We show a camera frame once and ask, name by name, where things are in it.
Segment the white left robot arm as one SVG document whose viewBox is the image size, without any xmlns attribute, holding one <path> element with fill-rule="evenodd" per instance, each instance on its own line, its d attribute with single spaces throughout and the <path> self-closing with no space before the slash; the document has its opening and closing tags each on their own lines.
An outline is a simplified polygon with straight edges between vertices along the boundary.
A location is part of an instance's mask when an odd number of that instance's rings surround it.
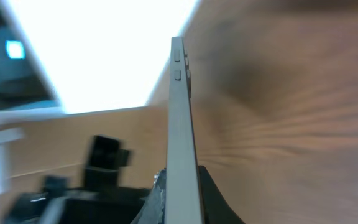
<svg viewBox="0 0 358 224">
<path fill-rule="evenodd" d="M 131 223 L 150 190 L 119 184 L 130 155 L 120 140 L 95 135 L 79 187 L 69 187 L 66 177 L 47 175 L 40 192 L 17 197 L 3 223 Z"/>
</svg>

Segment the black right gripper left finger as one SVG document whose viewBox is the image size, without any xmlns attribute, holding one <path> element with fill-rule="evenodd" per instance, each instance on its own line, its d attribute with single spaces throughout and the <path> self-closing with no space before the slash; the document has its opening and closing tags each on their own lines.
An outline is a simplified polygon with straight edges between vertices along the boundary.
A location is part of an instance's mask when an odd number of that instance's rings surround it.
<svg viewBox="0 0 358 224">
<path fill-rule="evenodd" d="M 140 212 L 133 219 L 131 224 L 164 224 L 165 201 L 166 201 L 166 178 L 165 169 L 155 175 L 154 185 Z"/>
</svg>

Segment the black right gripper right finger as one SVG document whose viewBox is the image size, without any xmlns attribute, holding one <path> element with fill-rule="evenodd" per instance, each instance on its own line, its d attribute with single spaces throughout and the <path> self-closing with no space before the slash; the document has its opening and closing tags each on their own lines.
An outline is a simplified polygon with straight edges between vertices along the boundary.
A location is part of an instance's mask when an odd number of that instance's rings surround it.
<svg viewBox="0 0 358 224">
<path fill-rule="evenodd" d="M 245 224 L 220 193 L 205 166 L 198 166 L 205 224 Z"/>
</svg>

